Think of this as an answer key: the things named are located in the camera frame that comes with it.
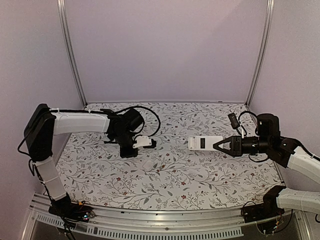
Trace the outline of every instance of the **floral pattern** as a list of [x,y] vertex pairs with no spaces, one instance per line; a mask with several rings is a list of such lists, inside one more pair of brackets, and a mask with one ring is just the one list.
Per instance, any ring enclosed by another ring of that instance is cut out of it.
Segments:
[[[90,110],[114,111],[136,103],[95,103]],[[141,210],[200,210],[228,208],[247,201],[261,202],[281,180],[271,160],[254,163],[248,156],[231,157],[217,151],[190,151],[188,136],[236,135],[228,119],[246,110],[243,104],[139,103],[161,119],[155,149],[139,149],[137,157],[120,158],[117,144],[105,144],[105,134],[73,133],[58,161],[65,189],[74,201]],[[157,129],[156,118],[139,109],[145,119],[142,134]],[[248,114],[241,122],[249,135],[255,125]]]

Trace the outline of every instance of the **white wall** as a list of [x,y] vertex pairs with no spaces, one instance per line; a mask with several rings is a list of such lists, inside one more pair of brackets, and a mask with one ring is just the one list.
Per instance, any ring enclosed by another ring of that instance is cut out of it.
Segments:
[[[0,239],[17,240],[37,179],[17,153],[39,103],[80,108],[55,0],[0,1]],[[65,137],[55,139],[55,153]]]
[[[320,155],[320,1],[275,1],[251,110],[277,115],[281,135]],[[320,192],[303,175],[281,172],[288,187]]]
[[68,0],[88,102],[244,102],[266,0]]

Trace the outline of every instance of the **cable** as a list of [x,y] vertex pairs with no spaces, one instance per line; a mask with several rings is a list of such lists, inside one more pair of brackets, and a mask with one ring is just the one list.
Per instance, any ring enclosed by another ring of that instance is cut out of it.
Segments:
[[254,201],[247,201],[241,208],[241,216],[244,215],[244,207],[248,204],[248,203],[253,203],[254,205],[257,205]]
[[286,225],[285,225],[282,229],[280,229],[279,231],[275,231],[275,232],[274,232],[275,234],[276,234],[276,233],[280,233],[280,232],[282,232],[283,230],[285,230],[285,229],[288,227],[288,225],[289,225],[289,224],[290,224],[290,222],[291,222],[291,219],[292,219],[293,213],[294,213],[294,210],[293,210],[293,209],[291,209],[291,214],[290,214],[289,221],[286,223]]
[[159,116],[155,113],[155,111],[153,111],[152,109],[150,109],[150,108],[148,108],[148,107],[145,107],[145,106],[129,106],[129,107],[127,107],[127,108],[124,108],[124,109],[122,109],[122,110],[120,110],[120,111],[116,111],[116,112],[114,112],[114,113],[115,113],[115,114],[119,114],[119,113],[122,113],[122,112],[124,112],[124,111],[129,110],[129,109],[144,109],[144,110],[147,110],[147,111],[151,112],[151,113],[156,117],[156,119],[157,119],[157,121],[158,121],[158,127],[157,127],[157,129],[154,131],[154,133],[152,133],[152,134],[149,135],[148,137],[152,137],[152,136],[156,135],[156,134],[159,132],[159,129],[160,129],[160,127],[161,127],[160,118],[159,118]]
[[[240,117],[241,117],[243,114],[251,114],[251,115],[254,116],[255,118],[257,118],[257,115],[256,115],[254,112],[252,112],[252,111],[243,111],[243,112],[241,112],[240,115],[238,116],[238,122],[239,122],[240,126],[242,127],[242,129],[243,129],[243,131],[244,131],[244,134],[243,134],[243,135],[244,135],[244,136],[247,136],[247,131],[246,131],[245,127],[241,124],[241,121],[240,121]],[[236,129],[236,131],[238,132],[238,134],[239,134],[240,136],[242,136],[242,134],[240,133],[240,131],[238,130],[238,128]]]
[[320,161],[320,157],[312,154],[311,152],[308,151],[308,149],[306,149],[306,147],[301,143],[301,148],[308,154],[310,155],[310,157],[312,157],[313,159],[316,159],[318,161]]
[[[290,214],[289,221],[288,221],[288,222],[286,223],[286,225],[285,225],[283,228],[281,228],[279,231],[274,231],[274,232],[272,232],[272,233],[265,234],[265,233],[263,232],[264,230],[263,230],[263,229],[260,229],[260,225],[259,225],[259,227],[258,227],[258,224],[256,224],[256,228],[258,229],[258,231],[259,231],[261,234],[263,234],[263,235],[265,235],[265,236],[280,233],[280,232],[282,232],[283,230],[285,230],[285,229],[288,227],[288,225],[290,224],[291,219],[292,219],[292,216],[293,216],[293,213],[294,213],[294,210],[291,209],[291,214]],[[269,231],[272,230],[272,229],[274,229],[274,227],[266,230],[265,232],[269,232]]]
[[243,115],[243,114],[251,114],[252,116],[254,116],[255,118],[257,118],[257,115],[252,112],[252,111],[243,111],[242,113],[240,113],[240,115],[238,116],[238,121],[240,122],[240,117]]
[[269,157],[267,157],[267,158],[265,158],[265,159],[263,159],[263,160],[259,160],[259,161],[255,161],[255,160],[253,160],[250,156],[254,156],[254,155],[248,155],[248,157],[249,157],[249,159],[252,161],[252,162],[254,162],[254,163],[256,163],[256,164],[258,164],[258,163],[263,163],[263,162],[265,162],[265,161],[267,161],[268,159],[269,159]]
[[300,144],[299,146],[300,146],[310,157],[312,157],[312,158],[315,159],[315,160],[320,161],[320,157],[318,157],[317,155],[314,155],[313,153],[311,153],[311,152],[302,144],[302,142],[300,142],[299,140],[294,139],[294,138],[292,138],[292,137],[286,137],[286,136],[283,136],[283,138],[298,141],[299,144]]
[[315,220],[318,224],[320,224],[320,221],[318,220],[318,214],[315,215],[314,220]]
[[[242,129],[243,129],[243,131],[244,131],[243,136],[244,136],[244,137],[247,136],[247,130],[244,128],[244,126],[241,125],[241,127],[242,127]],[[242,136],[242,133],[240,132],[239,127],[236,128],[235,130],[238,132],[238,134],[239,134],[240,136]]]
[[21,146],[24,144],[24,142],[26,141],[27,137],[29,136],[29,134],[31,133],[31,130],[27,133],[27,135],[23,138],[23,140],[20,142],[20,144],[18,145],[18,152],[24,155],[27,155],[28,157],[31,157],[29,153],[25,152],[25,151],[21,151],[20,148]]

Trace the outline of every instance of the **black bracket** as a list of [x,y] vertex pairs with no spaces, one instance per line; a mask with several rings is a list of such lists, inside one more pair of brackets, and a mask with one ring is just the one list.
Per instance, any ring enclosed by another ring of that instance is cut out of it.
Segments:
[[285,210],[278,208],[276,198],[285,188],[285,186],[274,186],[263,196],[263,203],[244,206],[241,209],[244,222],[251,223],[284,214]]

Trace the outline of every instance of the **small white object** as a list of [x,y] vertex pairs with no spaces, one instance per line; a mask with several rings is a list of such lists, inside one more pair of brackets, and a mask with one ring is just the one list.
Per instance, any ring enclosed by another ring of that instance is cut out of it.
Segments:
[[320,214],[320,192],[283,189],[276,198],[278,208]]
[[137,149],[139,147],[146,147],[146,146],[151,146],[152,145],[152,141],[151,138],[148,136],[137,136],[135,138],[136,143],[133,144],[133,148]]
[[223,139],[222,136],[189,136],[188,147],[192,151],[217,151],[214,144]]

